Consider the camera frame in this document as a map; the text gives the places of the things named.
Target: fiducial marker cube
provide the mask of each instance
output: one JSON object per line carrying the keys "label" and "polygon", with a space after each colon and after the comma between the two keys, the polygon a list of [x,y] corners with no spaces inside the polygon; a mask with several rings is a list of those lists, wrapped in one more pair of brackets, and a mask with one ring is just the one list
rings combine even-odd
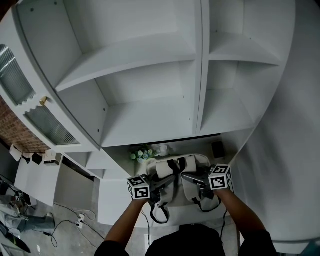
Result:
{"label": "fiducial marker cube", "polygon": [[128,178],[127,181],[128,190],[133,199],[150,198],[150,186],[140,175]]}
{"label": "fiducial marker cube", "polygon": [[209,175],[211,190],[226,189],[231,181],[230,165],[217,164]]}

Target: small box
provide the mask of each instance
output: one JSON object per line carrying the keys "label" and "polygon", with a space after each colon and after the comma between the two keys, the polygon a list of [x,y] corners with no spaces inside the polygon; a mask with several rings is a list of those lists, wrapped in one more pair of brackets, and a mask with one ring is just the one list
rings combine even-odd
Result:
{"label": "small box", "polygon": [[150,186],[140,175],[128,178],[127,181],[128,190],[133,199],[150,198]]}
{"label": "small box", "polygon": [[211,190],[226,189],[231,181],[231,168],[227,164],[217,164],[209,175]]}
{"label": "small box", "polygon": [[45,165],[60,165],[61,154],[54,152],[52,149],[46,150],[44,155]]}

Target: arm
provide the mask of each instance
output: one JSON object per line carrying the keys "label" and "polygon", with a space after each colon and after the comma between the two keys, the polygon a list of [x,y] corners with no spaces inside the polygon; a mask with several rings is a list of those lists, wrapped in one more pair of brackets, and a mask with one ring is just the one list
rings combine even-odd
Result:
{"label": "arm", "polygon": [[244,239],[252,232],[266,230],[259,217],[230,189],[217,189],[214,193],[221,198]]}
{"label": "arm", "polygon": [[105,238],[105,241],[114,241],[126,248],[132,232],[135,228],[142,207],[147,202],[146,199],[133,200],[122,216],[114,224]]}

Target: brass knob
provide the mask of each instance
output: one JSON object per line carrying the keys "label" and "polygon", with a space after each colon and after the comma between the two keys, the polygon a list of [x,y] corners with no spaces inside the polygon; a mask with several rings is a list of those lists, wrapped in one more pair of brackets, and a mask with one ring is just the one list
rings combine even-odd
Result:
{"label": "brass knob", "polygon": [[40,100],[40,105],[41,105],[41,106],[44,106],[44,105],[46,104],[46,102],[47,102],[47,97],[44,96],[44,97]]}

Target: frosted glass panel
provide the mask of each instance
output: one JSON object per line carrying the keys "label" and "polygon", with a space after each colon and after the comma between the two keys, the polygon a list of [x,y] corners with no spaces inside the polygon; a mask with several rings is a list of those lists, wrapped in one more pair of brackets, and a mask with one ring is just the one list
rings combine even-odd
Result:
{"label": "frosted glass panel", "polygon": [[79,144],[46,106],[37,106],[25,116],[57,146]]}
{"label": "frosted glass panel", "polygon": [[35,95],[12,51],[0,44],[0,84],[16,105]]}

